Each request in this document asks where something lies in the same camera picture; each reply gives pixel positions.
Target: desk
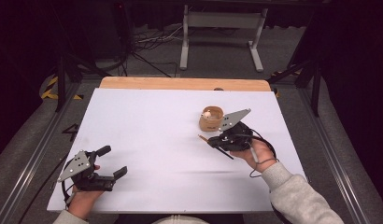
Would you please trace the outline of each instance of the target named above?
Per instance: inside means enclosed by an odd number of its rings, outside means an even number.
[[[217,87],[227,91],[207,91]],[[273,144],[291,172],[304,174],[266,81],[106,77],[94,91],[67,160],[81,149],[111,145],[112,151],[96,161],[101,165],[98,174],[111,175],[124,165],[129,172],[93,210],[174,214],[271,211],[264,181],[250,178],[251,169],[244,161],[230,160],[197,137],[219,134],[198,128],[207,105],[218,105],[225,113],[251,108],[243,121]],[[57,184],[48,210],[62,209],[63,195]]]

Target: white tabletop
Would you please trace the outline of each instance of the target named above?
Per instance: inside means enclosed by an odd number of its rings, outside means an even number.
[[[197,135],[206,106],[225,114],[250,108],[242,119],[276,149],[295,174],[304,175],[275,95],[270,91],[165,91],[96,89],[70,150],[112,151],[97,157],[99,175],[123,166],[128,174],[95,204],[99,213],[247,213],[271,211],[269,189],[251,168],[210,147]],[[49,211],[64,209],[57,184]]]

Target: gray sweatshirt sleeve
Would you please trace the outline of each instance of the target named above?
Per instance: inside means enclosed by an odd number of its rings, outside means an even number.
[[[88,222],[63,210],[53,224],[88,224]]]
[[[282,163],[267,168],[262,178],[271,190],[272,205],[291,223],[343,223],[301,175],[292,175]]]

